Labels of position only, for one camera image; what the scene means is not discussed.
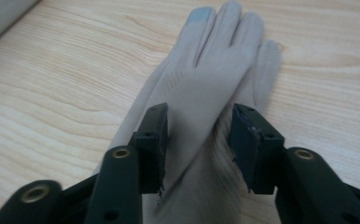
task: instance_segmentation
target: table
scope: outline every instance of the table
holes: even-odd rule
[[[53,1],[0,38],[0,207],[19,187],[91,174],[195,7],[223,1]],[[266,118],[287,147],[320,153],[360,188],[360,1],[242,1],[282,68]],[[278,223],[272,196],[242,192],[244,223]]]

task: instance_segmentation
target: blue fingertip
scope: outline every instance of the blue fingertip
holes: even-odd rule
[[[197,21],[208,21],[212,9],[210,7],[199,7],[191,11],[186,24]]]

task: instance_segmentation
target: glove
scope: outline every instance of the glove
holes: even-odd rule
[[[237,222],[241,179],[227,144],[228,111],[236,101],[264,106],[280,63],[274,42],[260,46],[262,20],[241,14],[235,2],[217,15],[209,7],[191,12],[110,146],[127,145],[145,111],[168,104],[166,190],[160,205],[157,195],[144,196],[145,223]]]

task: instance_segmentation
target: light wood tabletop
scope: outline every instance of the light wood tabletop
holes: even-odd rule
[[[0,37],[0,207],[21,186],[87,178],[188,13],[223,1],[43,0]],[[360,188],[360,1],[242,1],[280,43],[266,118]],[[278,223],[242,192],[244,223]]]

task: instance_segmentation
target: wooden table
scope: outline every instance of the wooden table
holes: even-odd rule
[[[0,206],[19,187],[88,177],[189,11],[222,1],[40,2],[0,38]],[[283,51],[267,119],[360,188],[360,1],[242,1]],[[278,223],[245,192],[244,223]]]

